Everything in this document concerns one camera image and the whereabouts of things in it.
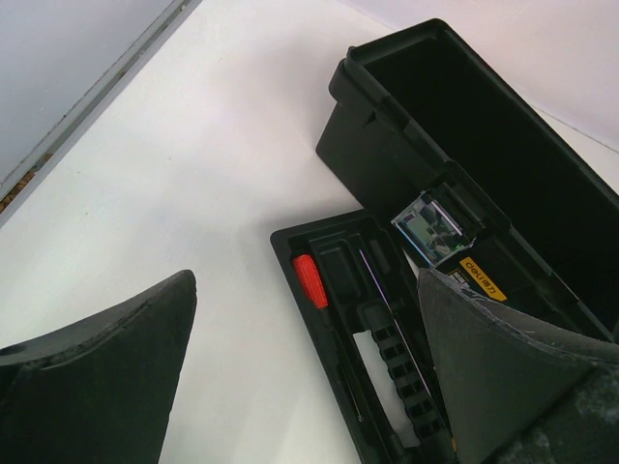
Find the black toolbox tray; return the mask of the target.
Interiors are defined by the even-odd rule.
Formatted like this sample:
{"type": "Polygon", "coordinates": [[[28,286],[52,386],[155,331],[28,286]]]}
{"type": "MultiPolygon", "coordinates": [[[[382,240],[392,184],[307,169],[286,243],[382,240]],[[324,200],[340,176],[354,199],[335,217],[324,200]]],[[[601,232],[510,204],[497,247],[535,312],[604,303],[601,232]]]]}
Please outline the black toolbox tray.
{"type": "Polygon", "coordinates": [[[270,238],[355,448],[364,463],[456,463],[427,343],[417,278],[386,226],[365,211],[274,232],[270,238]],[[365,418],[358,423],[335,344],[292,260],[314,259],[365,418]]]}

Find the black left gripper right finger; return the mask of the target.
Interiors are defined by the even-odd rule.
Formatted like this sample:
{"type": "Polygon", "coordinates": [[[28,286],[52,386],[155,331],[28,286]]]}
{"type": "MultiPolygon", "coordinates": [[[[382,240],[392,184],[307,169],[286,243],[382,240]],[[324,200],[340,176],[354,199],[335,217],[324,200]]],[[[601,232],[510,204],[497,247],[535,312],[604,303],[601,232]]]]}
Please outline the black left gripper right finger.
{"type": "Polygon", "coordinates": [[[617,344],[435,270],[420,271],[418,294],[460,462],[617,462],[617,344]]]}

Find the red handled screwdriver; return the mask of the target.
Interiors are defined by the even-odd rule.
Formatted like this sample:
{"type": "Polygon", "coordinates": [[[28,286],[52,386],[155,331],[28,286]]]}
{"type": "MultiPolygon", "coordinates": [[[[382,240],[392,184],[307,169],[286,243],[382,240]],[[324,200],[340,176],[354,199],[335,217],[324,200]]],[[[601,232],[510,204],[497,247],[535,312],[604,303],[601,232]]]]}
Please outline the red handled screwdriver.
{"type": "Polygon", "coordinates": [[[317,265],[310,254],[301,254],[296,256],[292,260],[292,265],[307,299],[313,303],[316,310],[320,313],[325,329],[336,346],[335,352],[337,353],[339,359],[339,369],[341,371],[342,382],[346,385],[350,401],[355,410],[357,422],[363,423],[365,418],[352,388],[350,370],[348,369],[349,365],[346,363],[347,358],[344,354],[344,349],[341,345],[339,334],[335,330],[335,325],[329,309],[329,300],[317,265]]]}

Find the yellow black plastic toolbox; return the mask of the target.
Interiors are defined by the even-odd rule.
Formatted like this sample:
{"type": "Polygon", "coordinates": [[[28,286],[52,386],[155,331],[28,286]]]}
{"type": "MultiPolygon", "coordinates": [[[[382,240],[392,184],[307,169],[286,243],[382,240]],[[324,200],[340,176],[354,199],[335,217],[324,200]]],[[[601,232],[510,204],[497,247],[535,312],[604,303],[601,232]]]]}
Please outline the yellow black plastic toolbox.
{"type": "Polygon", "coordinates": [[[446,22],[350,48],[329,91],[317,155],[416,265],[617,339],[617,193],[446,22]]]}

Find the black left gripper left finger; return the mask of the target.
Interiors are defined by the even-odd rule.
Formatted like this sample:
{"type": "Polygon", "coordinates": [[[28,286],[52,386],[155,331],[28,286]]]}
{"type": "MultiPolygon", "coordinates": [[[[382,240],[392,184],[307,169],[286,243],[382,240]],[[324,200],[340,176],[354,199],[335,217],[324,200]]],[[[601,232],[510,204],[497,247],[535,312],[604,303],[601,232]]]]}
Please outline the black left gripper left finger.
{"type": "Polygon", "coordinates": [[[1,350],[4,463],[156,463],[196,311],[183,270],[1,350]]]}

